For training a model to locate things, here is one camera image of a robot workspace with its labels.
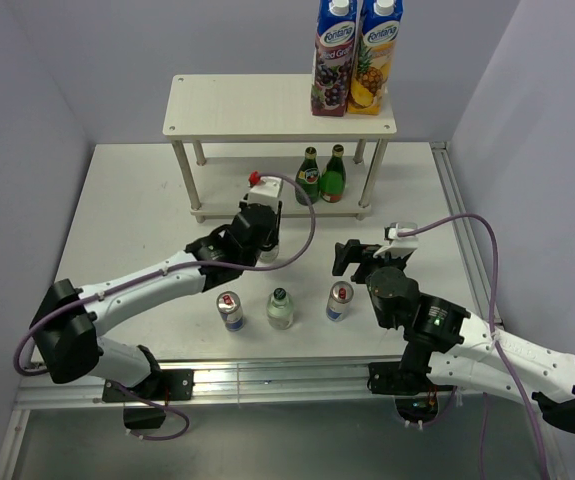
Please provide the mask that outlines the green Perrier labelled bottle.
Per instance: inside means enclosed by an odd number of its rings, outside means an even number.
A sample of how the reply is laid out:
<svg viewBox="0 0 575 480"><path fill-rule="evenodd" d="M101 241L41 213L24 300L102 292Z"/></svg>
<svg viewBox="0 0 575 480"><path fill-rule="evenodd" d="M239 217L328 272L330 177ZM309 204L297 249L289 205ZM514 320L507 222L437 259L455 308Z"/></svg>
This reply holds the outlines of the green Perrier labelled bottle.
<svg viewBox="0 0 575 480"><path fill-rule="evenodd" d="M304 154L304 160L297 171L295 180L303 192L295 191L296 201L306 204L306 199L315 203L319 199L319 177L320 171L317 165L317 150L315 147L307 147Z"/></svg>

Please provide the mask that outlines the dark green gold-cap bottle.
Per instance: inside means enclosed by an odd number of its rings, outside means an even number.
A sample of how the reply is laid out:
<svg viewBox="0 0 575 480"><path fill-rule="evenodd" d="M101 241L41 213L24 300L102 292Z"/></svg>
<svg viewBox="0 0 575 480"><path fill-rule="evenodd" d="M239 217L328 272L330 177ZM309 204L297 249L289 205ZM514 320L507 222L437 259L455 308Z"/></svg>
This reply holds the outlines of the dark green gold-cap bottle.
<svg viewBox="0 0 575 480"><path fill-rule="evenodd" d="M328 203L339 202L346 187L346 170L343 163L344 147L336 144L319 181L320 197Z"/></svg>

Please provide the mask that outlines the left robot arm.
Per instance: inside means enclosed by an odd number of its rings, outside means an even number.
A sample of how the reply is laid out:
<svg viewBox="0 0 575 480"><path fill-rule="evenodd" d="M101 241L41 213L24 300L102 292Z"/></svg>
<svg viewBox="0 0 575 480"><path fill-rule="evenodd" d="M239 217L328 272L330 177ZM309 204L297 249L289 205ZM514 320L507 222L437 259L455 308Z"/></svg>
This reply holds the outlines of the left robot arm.
<svg viewBox="0 0 575 480"><path fill-rule="evenodd" d="M55 317L34 342L56 384L95 376L126 387L139 399L151 399L164 387L163 373L143 345L107 338L122 322L184 296L204 293L257 264L277 243L282 208L243 201L228 224L189 243L169 259L104 284L74 287L65 279L45 294L34 317Z"/></svg>

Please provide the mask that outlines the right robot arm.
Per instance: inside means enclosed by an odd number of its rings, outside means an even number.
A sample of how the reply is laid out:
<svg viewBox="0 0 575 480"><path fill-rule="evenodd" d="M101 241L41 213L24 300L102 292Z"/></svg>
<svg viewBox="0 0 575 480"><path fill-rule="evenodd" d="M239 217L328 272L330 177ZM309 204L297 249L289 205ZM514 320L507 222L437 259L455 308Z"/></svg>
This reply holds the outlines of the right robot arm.
<svg viewBox="0 0 575 480"><path fill-rule="evenodd" d="M353 283L365 286L379 327L403 333L396 361L369 365L374 394L412 396L456 386L535 406L549 425L575 434L575 354L524 340L466 308L421 292L405 275L411 256L397 247L356 239L335 246L332 273L357 269Z"/></svg>

